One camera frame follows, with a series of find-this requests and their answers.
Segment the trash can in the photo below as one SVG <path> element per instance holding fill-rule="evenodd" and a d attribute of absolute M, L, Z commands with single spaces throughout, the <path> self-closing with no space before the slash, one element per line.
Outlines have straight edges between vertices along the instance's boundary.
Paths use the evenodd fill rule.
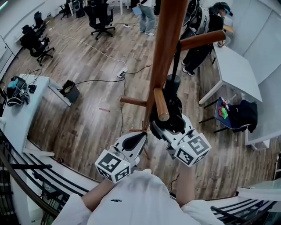
<path fill-rule="evenodd" d="M 67 82 L 63 85 L 60 93 L 67 97 L 71 103 L 75 103 L 78 98 L 80 92 L 77 89 L 75 83 L 72 80 L 67 80 Z"/>

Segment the white desk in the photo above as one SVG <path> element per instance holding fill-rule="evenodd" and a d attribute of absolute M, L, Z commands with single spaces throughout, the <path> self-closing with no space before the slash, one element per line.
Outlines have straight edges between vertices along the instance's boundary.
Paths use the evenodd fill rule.
<path fill-rule="evenodd" d="M 27 78 L 25 75 L 23 78 L 26 80 L 26 83 L 32 83 L 34 81 L 35 75 L 29 75 Z M 43 97 L 43 94 L 47 88 L 50 88 L 62 101 L 64 101 L 68 106 L 71 105 L 69 100 L 57 90 L 61 88 L 57 83 L 52 81 L 49 77 L 40 76 L 34 82 L 36 85 L 36 90 L 34 94 L 30 95 L 29 104 L 24 103 L 23 105 L 14 105 L 12 107 L 5 106 L 2 119 L 6 121 L 5 124 L 0 123 L 0 128 L 8 138 L 10 143 L 13 145 L 15 150 L 18 153 L 29 152 L 32 150 L 30 148 L 25 148 L 26 144 L 30 146 L 30 143 L 26 143 L 27 134 L 34 117 L 34 114 L 40 104 L 40 101 Z M 41 155 L 50 155 L 51 152 L 42 152 Z"/>
<path fill-rule="evenodd" d="M 220 80 L 199 101 L 199 104 L 206 102 L 224 84 L 262 102 L 259 86 L 248 60 L 226 46 L 220 48 L 214 45 L 214 52 Z"/>

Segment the power strip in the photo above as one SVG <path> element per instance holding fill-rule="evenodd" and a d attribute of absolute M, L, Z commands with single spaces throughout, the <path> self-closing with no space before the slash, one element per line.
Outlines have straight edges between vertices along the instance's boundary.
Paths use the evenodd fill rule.
<path fill-rule="evenodd" d="M 123 67 L 123 69 L 120 70 L 116 75 L 118 78 L 122 78 L 127 71 L 128 71 L 128 69 L 126 67 Z"/>

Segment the jeans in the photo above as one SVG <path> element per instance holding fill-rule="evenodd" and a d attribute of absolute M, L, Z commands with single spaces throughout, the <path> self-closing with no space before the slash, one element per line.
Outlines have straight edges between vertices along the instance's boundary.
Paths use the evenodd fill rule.
<path fill-rule="evenodd" d="M 156 22 L 156 18 L 154 16 L 154 12 L 149 6 L 140 6 L 140 10 L 142 14 L 140 15 L 140 32 L 150 33 L 153 32 L 154 25 Z M 146 18 L 148 18 L 148 26 L 145 27 Z"/>

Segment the blue chair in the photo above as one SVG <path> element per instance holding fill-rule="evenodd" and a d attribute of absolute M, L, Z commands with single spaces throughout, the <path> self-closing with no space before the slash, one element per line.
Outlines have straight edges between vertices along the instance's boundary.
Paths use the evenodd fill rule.
<path fill-rule="evenodd" d="M 214 133 L 220 132 L 220 131 L 224 131 L 227 129 L 231 129 L 233 132 L 238 132 L 240 129 L 249 126 L 250 124 L 245 124 L 245 125 L 240 125 L 238 123 L 235 123 L 233 121 L 230 120 L 230 116 L 228 116 L 226 119 L 224 119 L 223 117 L 221 117 L 219 115 L 219 110 L 218 108 L 221 107 L 223 105 L 223 102 L 225 102 L 225 100 L 222 97 L 219 97 L 216 101 L 206 105 L 204 108 L 208 108 L 209 106 L 213 105 L 216 103 L 216 110 L 215 110 L 215 115 L 211 118 L 205 119 L 200 121 L 199 123 L 204 123 L 207 122 L 209 120 L 213 120 L 216 119 L 217 121 L 221 122 L 225 127 L 219 130 L 214 131 Z"/>

